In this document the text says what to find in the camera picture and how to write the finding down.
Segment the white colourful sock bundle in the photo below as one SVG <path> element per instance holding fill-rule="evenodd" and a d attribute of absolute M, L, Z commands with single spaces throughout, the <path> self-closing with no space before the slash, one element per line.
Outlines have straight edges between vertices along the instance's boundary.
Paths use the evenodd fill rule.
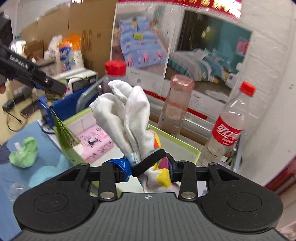
<path fill-rule="evenodd" d="M 132 143 L 133 153 L 128 156 L 130 166 L 136 167 L 145 158 L 162 148 L 159 136 L 154 131 L 143 130 L 135 133 L 135 141 Z M 170 178 L 170 162 L 163 157 L 152 164 L 138 180 L 145 193 L 171 192 L 176 195 L 180 187 Z"/>

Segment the bedding calendar poster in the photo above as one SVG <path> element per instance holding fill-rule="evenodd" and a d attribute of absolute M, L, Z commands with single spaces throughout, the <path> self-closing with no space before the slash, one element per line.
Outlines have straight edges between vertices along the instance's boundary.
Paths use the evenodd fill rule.
<path fill-rule="evenodd" d="M 172 76 L 191 78 L 189 112 L 217 118 L 251 37 L 237 24 L 241 7 L 241 1 L 118 1 L 111 57 L 126 62 L 131 85 L 159 99 Z"/>

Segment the green cloth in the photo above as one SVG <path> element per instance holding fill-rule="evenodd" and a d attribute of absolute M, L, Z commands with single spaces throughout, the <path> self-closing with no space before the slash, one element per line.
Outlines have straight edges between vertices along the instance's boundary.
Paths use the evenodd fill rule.
<path fill-rule="evenodd" d="M 9 161 L 14 166 L 20 168 L 30 168 L 34 165 L 38 153 L 38 142 L 33 137 L 24 139 L 23 145 L 14 143 L 16 151 L 9 155 Z"/>

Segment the white red small carton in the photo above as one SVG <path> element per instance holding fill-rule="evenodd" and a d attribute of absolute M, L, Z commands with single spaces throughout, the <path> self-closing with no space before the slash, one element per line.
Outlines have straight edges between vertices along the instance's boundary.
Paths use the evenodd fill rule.
<path fill-rule="evenodd" d="M 98 80 L 98 73 L 86 68 L 77 68 L 59 73 L 52 78 L 55 80 L 66 80 L 67 89 L 65 95 L 68 96 L 85 87 L 90 87 Z"/>

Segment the brown cardboard sheet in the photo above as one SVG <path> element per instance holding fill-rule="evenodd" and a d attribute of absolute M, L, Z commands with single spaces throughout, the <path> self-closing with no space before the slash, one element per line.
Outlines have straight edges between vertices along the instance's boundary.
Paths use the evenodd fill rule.
<path fill-rule="evenodd" d="M 64 38 L 77 34 L 86 68 L 99 77 L 105 75 L 104 63 L 110 58 L 113 19 L 117 1 L 83 1 L 60 4 L 21 30 L 23 40 L 42 40 L 44 49 L 55 35 Z"/>

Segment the pink glass bottle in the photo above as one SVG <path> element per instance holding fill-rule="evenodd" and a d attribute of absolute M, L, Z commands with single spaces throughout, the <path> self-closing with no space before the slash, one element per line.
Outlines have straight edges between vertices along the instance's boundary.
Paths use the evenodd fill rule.
<path fill-rule="evenodd" d="M 185 118 L 195 82 L 184 75 L 174 75 L 170 80 L 170 90 L 158 121 L 158 128 L 177 136 Z"/>

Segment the pink tissue pack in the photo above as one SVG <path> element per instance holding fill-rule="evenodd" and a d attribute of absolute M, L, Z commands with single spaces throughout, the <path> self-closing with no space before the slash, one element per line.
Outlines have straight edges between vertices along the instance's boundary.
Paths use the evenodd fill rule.
<path fill-rule="evenodd" d="M 90 164 L 115 146 L 110 136 L 98 125 L 85 130 L 78 138 L 80 145 L 76 150 L 82 159 Z"/>

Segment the cola plastic bottle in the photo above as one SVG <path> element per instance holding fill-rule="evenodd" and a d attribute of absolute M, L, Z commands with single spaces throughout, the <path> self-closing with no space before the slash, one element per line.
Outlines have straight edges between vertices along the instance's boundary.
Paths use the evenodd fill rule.
<path fill-rule="evenodd" d="M 201 150 L 197 166 L 206 167 L 219 162 L 241 135 L 248 118 L 250 99 L 255 94 L 255 86 L 243 81 L 239 92 L 224 106 L 212 128 L 211 137 Z"/>

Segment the white towel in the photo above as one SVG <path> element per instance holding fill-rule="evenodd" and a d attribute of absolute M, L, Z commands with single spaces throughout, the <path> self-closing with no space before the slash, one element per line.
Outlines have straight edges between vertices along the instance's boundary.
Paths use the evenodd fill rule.
<path fill-rule="evenodd" d="M 133 153 L 135 133 L 148 130 L 150 104 L 140 86 L 112 80 L 108 86 L 112 93 L 97 97 L 90 104 L 93 116 L 114 143 L 128 158 Z"/>

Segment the red cap clear jar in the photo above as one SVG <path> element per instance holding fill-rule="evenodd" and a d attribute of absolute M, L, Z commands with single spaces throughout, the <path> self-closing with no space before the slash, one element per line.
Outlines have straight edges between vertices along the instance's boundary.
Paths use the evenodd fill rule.
<path fill-rule="evenodd" d="M 103 80 L 104 93 L 112 93 L 108 83 L 112 80 L 122 80 L 128 82 L 126 76 L 126 62 L 123 60 L 109 60 L 104 64 L 105 77 Z"/>

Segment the green cardboard box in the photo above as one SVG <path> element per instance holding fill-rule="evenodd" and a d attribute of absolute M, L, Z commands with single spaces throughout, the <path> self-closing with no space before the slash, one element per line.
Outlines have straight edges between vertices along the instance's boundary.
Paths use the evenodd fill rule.
<path fill-rule="evenodd" d="M 149 108 L 119 108 L 104 104 L 91 106 L 97 124 L 110 136 L 124 154 L 132 168 L 142 164 L 144 159 L 160 150 L 159 136 L 148 130 Z M 167 157 L 159 158 L 143 174 L 138 176 L 144 192 L 179 193 L 180 187 L 170 178 L 170 164 Z"/>

